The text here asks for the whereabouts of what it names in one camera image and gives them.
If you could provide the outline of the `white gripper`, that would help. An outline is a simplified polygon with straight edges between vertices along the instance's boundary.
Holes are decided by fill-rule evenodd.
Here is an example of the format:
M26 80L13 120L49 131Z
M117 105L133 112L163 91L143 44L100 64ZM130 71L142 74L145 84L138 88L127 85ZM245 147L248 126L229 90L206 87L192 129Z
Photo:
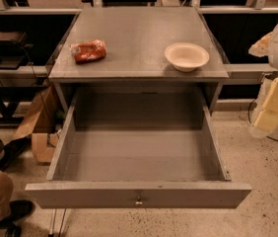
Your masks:
M272 33L266 34L249 48L248 53L256 57L268 56L271 39ZM278 126L278 78L271 83L263 109L255 109L252 113L250 134L256 138L270 135Z

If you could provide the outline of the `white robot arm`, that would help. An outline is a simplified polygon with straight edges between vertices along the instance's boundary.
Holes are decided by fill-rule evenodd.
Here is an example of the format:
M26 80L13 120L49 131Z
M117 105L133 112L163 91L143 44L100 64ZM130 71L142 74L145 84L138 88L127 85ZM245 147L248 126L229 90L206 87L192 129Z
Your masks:
M278 24L273 31L251 46L248 53L257 56L267 56L269 65L278 69ZM278 127L278 77L274 80L264 80L258 97L256 108L252 113L250 133L262 138L272 133Z

